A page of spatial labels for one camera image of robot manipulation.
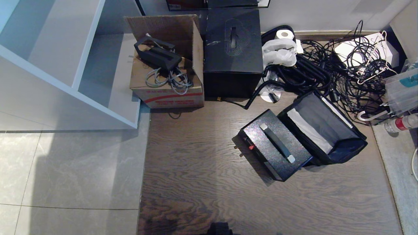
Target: open cardboard box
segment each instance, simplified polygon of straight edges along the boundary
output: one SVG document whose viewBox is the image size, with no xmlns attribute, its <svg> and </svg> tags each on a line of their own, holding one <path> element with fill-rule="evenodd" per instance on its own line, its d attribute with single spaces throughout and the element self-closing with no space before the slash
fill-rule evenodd
<svg viewBox="0 0 418 235">
<path fill-rule="evenodd" d="M 137 40 L 149 33 L 153 38 L 174 44 L 176 53 L 186 59 L 184 66 L 194 83 L 184 95 L 176 94 L 168 84 L 158 88 L 148 87 L 145 78 L 154 68 L 141 61 L 135 53 L 130 82 L 134 93 L 150 108 L 203 107 L 203 41 L 197 15 L 128 17 L 126 20 Z"/>
</svg>

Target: baseboard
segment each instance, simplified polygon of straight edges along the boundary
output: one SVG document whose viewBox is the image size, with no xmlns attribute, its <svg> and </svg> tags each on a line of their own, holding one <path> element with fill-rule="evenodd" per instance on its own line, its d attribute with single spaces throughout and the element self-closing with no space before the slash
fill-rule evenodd
<svg viewBox="0 0 418 235">
<path fill-rule="evenodd" d="M 377 30 L 363 30 L 362 35 L 377 33 Z M 349 30 L 313 30 L 313 31 L 295 31 L 296 38 L 299 40 L 329 41 L 331 39 L 352 36 L 354 31 Z"/>
</svg>

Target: white box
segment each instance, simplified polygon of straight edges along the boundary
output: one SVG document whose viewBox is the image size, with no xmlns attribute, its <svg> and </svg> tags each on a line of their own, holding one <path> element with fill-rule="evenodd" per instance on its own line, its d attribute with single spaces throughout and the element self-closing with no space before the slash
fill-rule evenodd
<svg viewBox="0 0 418 235">
<path fill-rule="evenodd" d="M 393 48 L 393 46 L 389 43 L 389 42 L 385 42 L 385 38 L 383 37 L 383 35 L 381 33 L 374 33 L 374 34 L 370 34 L 365 36 L 364 38 L 361 37 L 356 38 L 355 40 L 350 40 L 350 41 L 345 41 L 342 42 L 341 44 L 339 44 L 335 49 L 335 53 L 338 54 L 338 57 L 341 61 L 344 62 L 344 64 L 347 67 L 355 67 L 355 66 L 359 66 L 360 63 L 364 63 L 367 61 L 367 58 L 363 58 L 362 54 L 360 53 L 355 53 L 352 58 L 353 61 L 345 61 L 347 59 L 347 56 L 354 50 L 354 48 L 356 47 L 356 42 L 358 43 L 359 40 L 362 43 L 367 42 L 367 40 L 365 39 L 367 38 L 369 40 L 369 43 L 371 44 L 376 44 L 376 51 L 379 51 L 380 57 L 384 60 L 386 60 L 387 62 L 390 63 L 390 65 L 392 66 L 392 68 L 397 67 L 399 65 L 399 53 L 398 51 L 395 50 L 395 48 Z M 378 54 L 374 53 L 372 55 L 372 59 L 376 60 L 378 59 Z"/>
</svg>

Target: black bag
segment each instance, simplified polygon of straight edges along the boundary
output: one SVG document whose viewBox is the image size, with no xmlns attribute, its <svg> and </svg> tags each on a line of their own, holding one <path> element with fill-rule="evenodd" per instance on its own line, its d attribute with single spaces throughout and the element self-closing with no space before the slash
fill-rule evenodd
<svg viewBox="0 0 418 235">
<path fill-rule="evenodd" d="M 315 165 L 344 163 L 367 146 L 366 136 L 316 90 L 277 117 L 314 157 Z"/>
</svg>

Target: white hanger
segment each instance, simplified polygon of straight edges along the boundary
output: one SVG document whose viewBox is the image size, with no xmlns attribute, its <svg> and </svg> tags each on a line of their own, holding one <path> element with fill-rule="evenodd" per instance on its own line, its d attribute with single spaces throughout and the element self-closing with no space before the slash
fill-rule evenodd
<svg viewBox="0 0 418 235">
<path fill-rule="evenodd" d="M 362 84 L 364 84 L 365 82 L 369 81 L 370 79 L 373 79 L 374 77 L 378 76 L 379 74 L 383 73 L 383 72 L 384 72 L 384 71 L 386 71 L 386 70 L 390 70 L 390 71 L 394 72 L 395 74 L 398 74 L 398 73 L 397 73 L 397 72 L 395 72 L 393 69 L 389 68 L 388 62 L 387 62 L 387 60 L 386 60 L 386 55 L 387 55 L 387 40 L 386 40 L 386 36 L 387 36 L 387 33 L 386 33 L 386 31 L 385 31 L 385 30 L 383 30 L 383 31 L 382 31 L 381 35 L 383 36 L 383 34 L 385 34 L 385 50 L 383 51 L 383 53 L 385 54 L 385 67 L 384 67 L 384 68 L 383 68 L 380 72 L 378 72 L 377 74 L 375 74 L 375 75 L 373 75 L 373 76 L 371 76 L 371 77 L 367 78 L 367 79 L 366 79 L 366 80 L 364 80 L 364 81 L 360 81 L 360 78 L 359 78 L 359 79 L 357 80 L 357 84 L 358 84 L 358 85 L 362 85 Z M 373 49 L 373 51 L 370 53 L 369 57 L 367 58 L 367 63 L 366 63 L 366 66 L 365 66 L 365 67 L 367 67 L 367 66 L 369 65 L 370 61 L 372 60 L 372 56 L 373 56 L 374 52 L 375 52 L 375 51 L 376 51 L 376 49 L 377 49 L 377 47 L 376 47 L 376 41 L 377 41 L 377 38 L 376 38 L 376 40 L 373 42 L 373 44 L 374 44 L 374 49 Z M 358 75 L 360 75 L 360 76 L 362 76 L 362 75 L 364 74 L 364 70 L 365 70 L 365 69 L 360 69 L 359 71 L 357 71 L 357 74 L 358 74 Z"/>
</svg>

